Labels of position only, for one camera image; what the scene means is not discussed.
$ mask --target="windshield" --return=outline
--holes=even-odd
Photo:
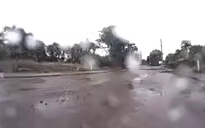
[[[0,128],[205,128],[205,1],[0,0]]]

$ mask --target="curb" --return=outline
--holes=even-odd
[[[91,72],[72,72],[72,73],[39,73],[39,74],[6,74],[0,73],[0,79],[4,78],[31,78],[31,77],[56,77],[56,76],[66,76],[66,75],[85,75],[85,74],[99,74],[106,73],[109,70],[105,71],[91,71]]]
[[[205,80],[204,79],[201,79],[201,78],[198,78],[198,77],[195,77],[195,76],[189,76],[191,79],[193,80],[197,80],[197,81],[201,81],[201,82],[204,82],[205,83]]]

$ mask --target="sky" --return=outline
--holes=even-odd
[[[182,40],[204,45],[205,0],[0,0],[0,31],[6,25],[62,46],[94,41],[103,27],[115,25],[146,58],[160,49],[160,39],[164,55]]]

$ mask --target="utility pole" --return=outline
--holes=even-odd
[[[163,62],[163,42],[162,42],[162,39],[160,39],[160,50],[162,52],[162,55],[161,55],[161,60]]]

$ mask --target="wet road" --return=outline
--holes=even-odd
[[[205,84],[158,70],[0,79],[0,128],[205,128]]]

